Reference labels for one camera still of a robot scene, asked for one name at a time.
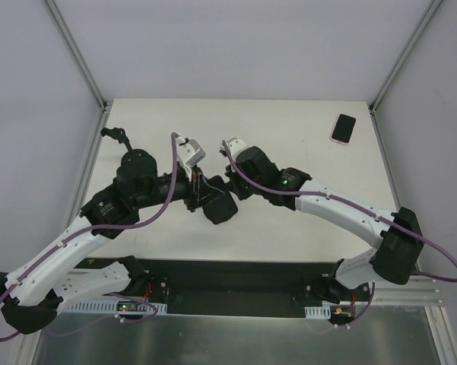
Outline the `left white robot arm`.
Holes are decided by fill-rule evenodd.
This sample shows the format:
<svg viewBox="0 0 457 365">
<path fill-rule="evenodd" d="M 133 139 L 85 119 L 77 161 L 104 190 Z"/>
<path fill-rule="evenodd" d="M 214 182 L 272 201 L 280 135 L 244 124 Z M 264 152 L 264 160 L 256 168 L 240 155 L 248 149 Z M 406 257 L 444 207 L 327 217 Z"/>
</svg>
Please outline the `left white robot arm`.
<svg viewBox="0 0 457 365">
<path fill-rule="evenodd" d="M 5 322 L 16 334 L 29 335 L 82 300 L 145 292 L 148 274 L 133 255 L 82 279 L 72 280 L 67 274 L 123 231 L 152 224 L 171 202 L 179 200 L 189 211 L 202 209 L 213 224 L 224 223 L 238 212 L 220 176 L 208 179 L 197 166 L 181 165 L 177 156 L 173 157 L 172 172 L 159 175 L 157 161 L 147 151 L 126 152 L 113 182 L 81 208 L 59 237 L 22 267 L 0 272 L 0 313 Z"/>
</svg>

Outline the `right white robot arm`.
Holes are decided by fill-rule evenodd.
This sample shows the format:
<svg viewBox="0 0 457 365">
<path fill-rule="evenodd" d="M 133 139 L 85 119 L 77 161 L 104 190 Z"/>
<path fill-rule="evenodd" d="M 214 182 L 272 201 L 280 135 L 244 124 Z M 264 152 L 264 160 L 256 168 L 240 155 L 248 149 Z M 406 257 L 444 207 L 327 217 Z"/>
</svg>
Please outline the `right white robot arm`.
<svg viewBox="0 0 457 365">
<path fill-rule="evenodd" d="M 310 282 L 320 300 L 339 303 L 371 281 L 405 285 L 414 274 L 424 245 L 412 210 L 392 212 L 338 196 L 308 173 L 278 169 L 260 148 L 238 138 L 222 141 L 220 153 L 230 162 L 226 175 L 239 199 L 260 195 L 272 205 L 328 221 L 369 245 L 366 252 L 338 260 L 327 276 Z"/>
</svg>

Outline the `black case smartphone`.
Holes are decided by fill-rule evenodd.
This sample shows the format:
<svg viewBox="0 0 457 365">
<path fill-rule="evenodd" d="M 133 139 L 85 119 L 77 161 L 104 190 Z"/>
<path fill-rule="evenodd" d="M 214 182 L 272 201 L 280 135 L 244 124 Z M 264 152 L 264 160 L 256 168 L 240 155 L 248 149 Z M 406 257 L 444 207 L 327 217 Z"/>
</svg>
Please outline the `black case smartphone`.
<svg viewBox="0 0 457 365">
<path fill-rule="evenodd" d="M 203 208 L 205 217 L 213 224 L 229 221 L 238 213 L 238 207 L 229 192 L 224 192 L 209 201 Z"/>
</svg>

